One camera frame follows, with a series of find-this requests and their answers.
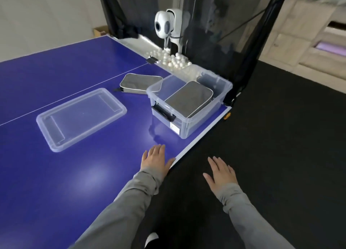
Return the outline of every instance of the hand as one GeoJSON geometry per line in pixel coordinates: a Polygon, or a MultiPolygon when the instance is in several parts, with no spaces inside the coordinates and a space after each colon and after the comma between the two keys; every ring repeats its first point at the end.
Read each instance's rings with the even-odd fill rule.
{"type": "Polygon", "coordinates": [[[232,167],[226,165],[226,163],[221,158],[213,157],[213,159],[211,159],[210,157],[208,157],[208,161],[213,171],[214,180],[207,173],[203,173],[203,176],[215,196],[227,183],[238,184],[236,173],[234,172],[232,167]]]}
{"type": "Polygon", "coordinates": [[[141,170],[146,167],[155,168],[165,178],[174,161],[175,158],[171,158],[165,165],[165,145],[154,145],[149,152],[146,150],[143,153],[141,170]]]}

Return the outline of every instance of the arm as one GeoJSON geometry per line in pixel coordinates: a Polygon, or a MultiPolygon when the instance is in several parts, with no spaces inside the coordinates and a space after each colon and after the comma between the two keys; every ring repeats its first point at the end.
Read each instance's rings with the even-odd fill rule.
{"type": "Polygon", "coordinates": [[[294,247],[259,214],[249,198],[240,189],[234,170],[220,159],[208,158],[213,170],[214,180],[206,173],[203,174],[210,189],[223,204],[224,212],[228,213],[231,221],[244,241],[247,249],[294,247]]]}
{"type": "Polygon", "coordinates": [[[165,146],[145,151],[141,170],[120,191],[70,249],[131,248],[151,198],[175,159],[165,165],[165,146]]]}

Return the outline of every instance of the box handle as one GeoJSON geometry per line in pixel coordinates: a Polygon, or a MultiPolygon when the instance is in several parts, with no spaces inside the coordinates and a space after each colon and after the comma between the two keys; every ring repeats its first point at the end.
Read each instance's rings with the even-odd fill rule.
{"type": "Polygon", "coordinates": [[[159,104],[157,104],[156,102],[155,102],[155,105],[152,106],[152,108],[169,122],[173,122],[176,118],[175,115],[173,114],[171,115],[170,113],[168,113],[165,109],[160,107],[159,104]]]}

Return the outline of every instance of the clear plastic box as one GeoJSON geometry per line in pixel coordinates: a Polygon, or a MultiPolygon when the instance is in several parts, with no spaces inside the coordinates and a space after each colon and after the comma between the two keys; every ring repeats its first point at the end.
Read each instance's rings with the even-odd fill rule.
{"type": "Polygon", "coordinates": [[[170,127],[182,139],[186,139],[202,125],[221,106],[226,94],[232,89],[232,83],[198,65],[185,67],[179,74],[170,75],[151,85],[147,89],[152,113],[166,126],[170,127]],[[165,100],[189,81],[197,81],[213,90],[212,101],[191,118],[184,117],[165,100]]]}
{"type": "Polygon", "coordinates": [[[36,121],[50,149],[60,152],[126,112],[119,100],[100,88],[41,113],[36,121]]]}

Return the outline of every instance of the label sticker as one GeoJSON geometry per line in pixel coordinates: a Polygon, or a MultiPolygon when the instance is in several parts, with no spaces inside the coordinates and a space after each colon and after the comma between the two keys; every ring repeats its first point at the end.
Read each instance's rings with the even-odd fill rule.
{"type": "Polygon", "coordinates": [[[171,129],[172,129],[175,133],[177,133],[177,134],[179,135],[180,129],[179,129],[177,126],[175,126],[175,125],[171,122],[171,123],[170,123],[170,127],[171,127],[171,129]]]}

